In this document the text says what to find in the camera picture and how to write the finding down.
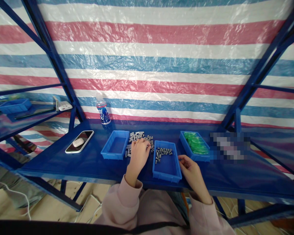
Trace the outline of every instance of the pink sweater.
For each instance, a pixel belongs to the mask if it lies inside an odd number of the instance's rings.
[[[139,180],[133,188],[125,178],[112,186],[102,202],[102,215],[95,224],[131,230],[138,225],[175,222],[186,225],[183,217],[166,191],[144,191]],[[225,219],[217,215],[215,203],[205,205],[191,197],[190,231],[181,227],[163,227],[144,234],[235,234]]]

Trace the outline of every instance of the striped tarpaulin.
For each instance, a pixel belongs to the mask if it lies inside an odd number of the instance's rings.
[[[21,2],[6,2],[33,29]],[[38,2],[87,118],[99,118],[100,91],[112,119],[191,123],[221,123],[293,7],[289,0]],[[0,9],[0,90],[54,83],[44,51]],[[294,44],[263,84],[294,88]],[[53,95],[66,100],[61,87],[23,95],[46,105]],[[242,124],[294,128],[294,94],[258,89]],[[23,136],[45,148],[67,128],[68,117],[56,117]]]

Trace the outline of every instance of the pink sleeve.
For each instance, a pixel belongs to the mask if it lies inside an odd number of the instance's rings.
[[[211,205],[206,205],[194,198],[197,198],[196,195],[190,193],[192,203],[192,208],[189,211],[191,234],[236,234],[229,223],[217,215],[214,201]]]
[[[102,201],[102,215],[95,224],[121,227],[127,230],[137,225],[137,211],[142,182],[136,181],[135,188],[129,186],[123,176],[120,184],[113,185]]]

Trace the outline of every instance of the small blue tray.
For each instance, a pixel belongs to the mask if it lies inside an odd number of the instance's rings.
[[[204,139],[201,137],[201,135],[198,132],[192,132],[192,133],[196,133],[197,136],[199,136],[199,138],[201,138],[204,141]],[[193,151],[191,150],[187,140],[185,139],[184,131],[181,131],[180,140],[181,140],[182,145],[183,145],[183,147],[184,147],[184,149],[186,151],[186,155],[188,157],[190,157],[193,161],[201,161],[201,162],[209,162],[210,161],[210,157],[211,157],[211,155],[210,155],[210,147],[206,143],[206,141],[204,141],[204,143],[205,143],[205,146],[209,150],[209,154],[196,154],[196,153],[193,153]]]
[[[172,149],[173,155],[165,155],[161,157],[160,162],[158,162],[156,165],[155,160],[157,148]],[[155,141],[153,177],[174,183],[178,183],[182,179],[179,159],[174,143],[159,140]]]
[[[104,159],[123,160],[129,137],[129,131],[113,131],[101,150]]]
[[[0,111],[4,114],[12,114],[27,111],[32,106],[29,99],[11,100],[0,105]]]

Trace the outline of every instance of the empty blue tray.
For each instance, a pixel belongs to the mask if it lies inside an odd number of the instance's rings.
[[[129,137],[129,131],[113,131],[101,150],[104,159],[123,160]]]
[[[157,148],[172,149],[173,155],[162,156],[160,158],[160,162],[158,162],[156,165],[155,160]],[[177,156],[176,147],[174,143],[159,140],[155,141],[153,177],[174,183],[178,183],[182,179],[179,159]]]
[[[204,139],[201,137],[201,135],[198,132],[192,132],[192,133],[196,133],[197,136],[204,141]],[[196,154],[196,153],[193,153],[187,140],[185,139],[184,131],[181,131],[180,139],[181,139],[182,145],[185,149],[186,155],[188,157],[190,157],[193,161],[201,161],[201,162],[209,162],[210,161],[210,156],[211,156],[210,155],[210,147],[206,143],[206,141],[204,141],[204,143],[205,143],[205,146],[208,148],[209,154]]]

